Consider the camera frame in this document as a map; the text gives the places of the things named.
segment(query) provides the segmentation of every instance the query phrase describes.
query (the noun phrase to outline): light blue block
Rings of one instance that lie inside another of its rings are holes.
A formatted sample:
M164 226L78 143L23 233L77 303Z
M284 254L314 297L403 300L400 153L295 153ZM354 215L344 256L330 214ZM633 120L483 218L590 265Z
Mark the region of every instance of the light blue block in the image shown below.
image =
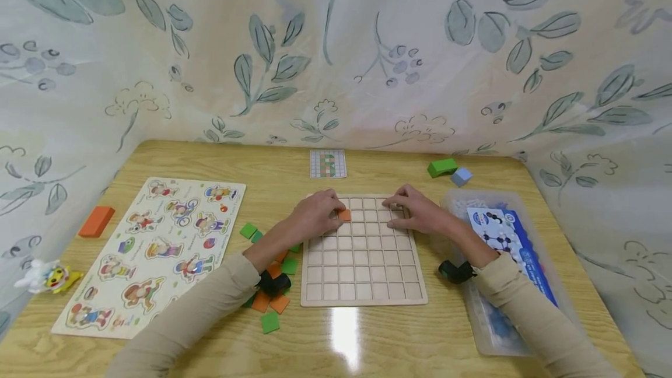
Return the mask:
M455 174L452 174L450 176L450 179L457 187L462 187L466 183L469 182L469 180L473 177L471 172L469 172L468 169L465 167L461 167L457 171L455 171Z

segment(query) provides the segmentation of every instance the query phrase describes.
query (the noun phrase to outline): wooden grid board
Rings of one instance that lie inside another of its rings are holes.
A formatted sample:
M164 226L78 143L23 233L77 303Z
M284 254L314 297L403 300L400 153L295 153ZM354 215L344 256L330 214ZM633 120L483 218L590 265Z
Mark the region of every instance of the wooden grid board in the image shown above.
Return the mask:
M412 231L390 229L401 208L383 195L342 195L351 221L304 243L302 307L421 305L428 302Z

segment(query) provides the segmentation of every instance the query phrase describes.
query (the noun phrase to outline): pattern card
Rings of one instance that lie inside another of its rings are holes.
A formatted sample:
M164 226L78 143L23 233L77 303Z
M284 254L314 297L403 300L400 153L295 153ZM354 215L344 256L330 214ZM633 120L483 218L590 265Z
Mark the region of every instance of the pattern card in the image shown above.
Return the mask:
M244 190L147 179L52 333L133 338L221 263Z
M311 179L344 179L348 176L345 169L345 151L343 149L311 150Z
M339 197L351 222L304 243L301 306L427 303L412 231L387 227L390 219L406 218L405 211L382 206L382 195Z

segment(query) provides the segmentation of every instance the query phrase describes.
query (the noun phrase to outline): small plush toy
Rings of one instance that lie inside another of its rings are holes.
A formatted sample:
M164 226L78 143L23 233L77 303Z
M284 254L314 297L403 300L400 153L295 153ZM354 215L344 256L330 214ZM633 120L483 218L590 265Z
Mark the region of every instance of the small plush toy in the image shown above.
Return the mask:
M30 269L23 279L14 283L14 287L27 287L30 293L59 293L67 290L80 277L81 272L71 271L70 266L63 266L58 260L49 263L32 260Z

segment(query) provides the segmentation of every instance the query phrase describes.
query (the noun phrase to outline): green block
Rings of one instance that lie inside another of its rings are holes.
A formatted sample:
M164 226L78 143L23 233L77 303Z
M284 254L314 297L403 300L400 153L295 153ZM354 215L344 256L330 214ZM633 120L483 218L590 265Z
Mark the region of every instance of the green block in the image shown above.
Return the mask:
M261 316L261 329L264 330L264 334L269 334L279 328L280 317L278 317L277 312L269 312L266 315Z
M287 273L288 275L296 275L297 268L298 260L293 258L285 258L282 266L280 266L280 270L282 270L283 273Z
M245 223L245 226L240 230L240 235L246 237L248 240L252 238L252 235L257 231L257 227L251 223Z
M257 293L255 292L255 294L252 295L252 298L248 299L247 302L243 303L243 307L245 307L245 308L251 308L251 307L252 307L252 303L254 302L254 299L255 299L256 297L257 297Z
M252 235L252 240L251 241L252 242L257 242L257 241L261 240L261 237L263 237L263 236L264 236L264 234L262 234L261 232L255 231L254 235Z
M429 175L432 176L433 179L437 178L439 175L453 174L457 170L458 163L452 158L434 161L427 167L427 172L429 172Z

